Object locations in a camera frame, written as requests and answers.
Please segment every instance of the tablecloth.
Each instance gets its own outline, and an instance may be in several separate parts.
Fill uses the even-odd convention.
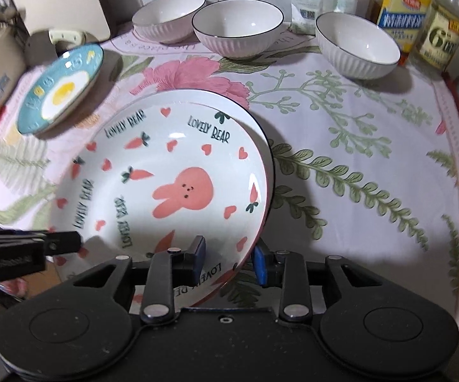
[[[443,80],[397,67],[364,82],[340,76],[314,37],[283,32],[265,53],[232,61],[194,38],[175,46],[132,31],[102,44],[90,94],[64,123],[21,136],[16,116],[41,68],[27,72],[0,117],[0,225],[49,227],[63,174],[104,122],[139,96],[214,91],[249,109],[275,161],[272,250],[322,261],[340,254],[432,300],[459,326],[459,113]],[[277,305],[246,267],[209,306]],[[315,311],[323,311],[313,289]]]

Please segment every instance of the yellow package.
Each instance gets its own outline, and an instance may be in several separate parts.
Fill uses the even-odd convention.
[[[412,49],[431,0],[383,0],[378,26],[398,43],[402,65]]]

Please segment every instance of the ribbed bowl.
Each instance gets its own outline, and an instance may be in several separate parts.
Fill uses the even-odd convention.
[[[327,12],[316,19],[316,37],[325,58],[343,76],[378,79],[396,67],[401,53],[394,39],[365,18]]]
[[[137,35],[157,43],[172,44],[192,34],[192,18],[206,0],[153,0],[132,17]]]
[[[264,52],[279,38],[284,15],[260,0],[223,0],[198,11],[192,26],[210,51],[231,59]]]

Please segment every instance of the teal oval plate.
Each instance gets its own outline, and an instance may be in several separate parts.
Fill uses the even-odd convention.
[[[99,74],[104,51],[87,44],[63,53],[50,65],[27,93],[17,118],[23,135],[42,132],[65,117],[67,109],[82,99]]]

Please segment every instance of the cutting board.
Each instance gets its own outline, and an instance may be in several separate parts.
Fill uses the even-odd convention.
[[[111,21],[99,0],[14,0],[30,34],[43,30],[76,30],[87,42],[111,37]]]

